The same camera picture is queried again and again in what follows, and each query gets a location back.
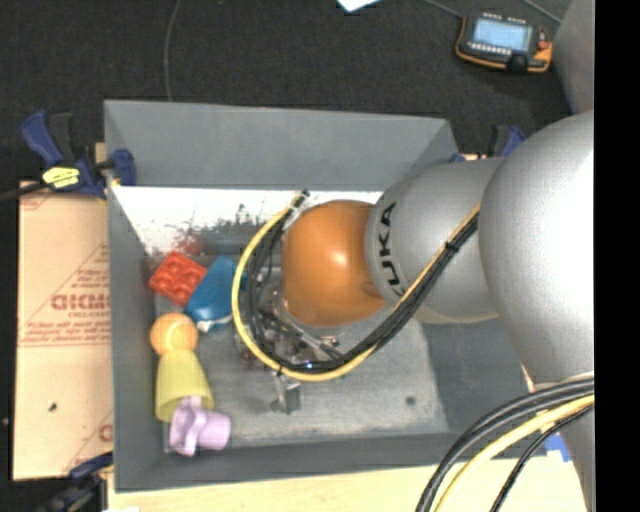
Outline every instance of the yellow label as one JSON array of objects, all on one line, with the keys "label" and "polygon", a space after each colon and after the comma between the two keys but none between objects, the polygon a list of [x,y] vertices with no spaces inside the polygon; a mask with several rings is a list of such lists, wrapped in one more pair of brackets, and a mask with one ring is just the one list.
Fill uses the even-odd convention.
[{"label": "yellow label", "polygon": [[42,175],[43,181],[54,188],[64,188],[80,181],[80,171],[75,167],[52,167]]}]

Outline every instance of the purple toy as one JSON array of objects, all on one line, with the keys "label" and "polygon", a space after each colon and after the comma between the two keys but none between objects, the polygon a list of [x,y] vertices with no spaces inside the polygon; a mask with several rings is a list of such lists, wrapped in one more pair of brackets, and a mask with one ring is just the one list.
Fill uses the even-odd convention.
[{"label": "purple toy", "polygon": [[184,397],[176,407],[169,431],[172,450],[193,456],[196,448],[222,450],[231,436],[231,418],[202,408],[199,396]]}]

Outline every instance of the cardboard sheet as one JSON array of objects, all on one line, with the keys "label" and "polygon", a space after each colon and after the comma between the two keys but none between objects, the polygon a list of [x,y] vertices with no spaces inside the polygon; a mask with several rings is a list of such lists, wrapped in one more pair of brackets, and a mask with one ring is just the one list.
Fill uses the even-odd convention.
[{"label": "cardboard sheet", "polygon": [[105,201],[20,201],[13,478],[63,476],[112,449]]}]

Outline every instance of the red lego brick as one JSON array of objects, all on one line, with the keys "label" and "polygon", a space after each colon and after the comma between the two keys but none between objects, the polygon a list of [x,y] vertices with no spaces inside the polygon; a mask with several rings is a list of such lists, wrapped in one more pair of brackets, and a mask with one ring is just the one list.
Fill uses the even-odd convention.
[{"label": "red lego brick", "polygon": [[149,287],[178,306],[185,306],[207,269],[171,251],[149,280]]}]

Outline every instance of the toy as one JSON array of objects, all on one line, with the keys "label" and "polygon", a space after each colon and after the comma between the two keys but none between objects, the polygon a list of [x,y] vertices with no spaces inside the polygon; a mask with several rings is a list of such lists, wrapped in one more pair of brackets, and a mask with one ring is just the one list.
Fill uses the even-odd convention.
[{"label": "toy", "polygon": [[344,325],[386,304],[370,282],[362,244],[370,212],[363,201],[330,201],[304,211],[287,232],[282,298],[301,322]]},{"label": "toy", "polygon": [[191,295],[184,313],[200,331],[209,332],[231,321],[231,285],[235,270],[231,258],[219,256]]},{"label": "toy", "polygon": [[151,276],[149,287],[177,306],[184,307],[206,273],[203,266],[177,251],[171,251]]},{"label": "toy", "polygon": [[198,329],[187,315],[165,313],[153,323],[149,341],[161,356],[174,350],[193,350],[198,345]]},{"label": "toy", "polygon": [[231,418],[204,410],[199,396],[184,397],[176,407],[169,431],[172,450],[192,456],[196,448],[222,450],[231,436]]},{"label": "toy", "polygon": [[190,350],[174,350],[160,358],[156,380],[156,417],[165,423],[185,396],[199,396],[202,407],[213,409],[213,395],[200,361]]}]

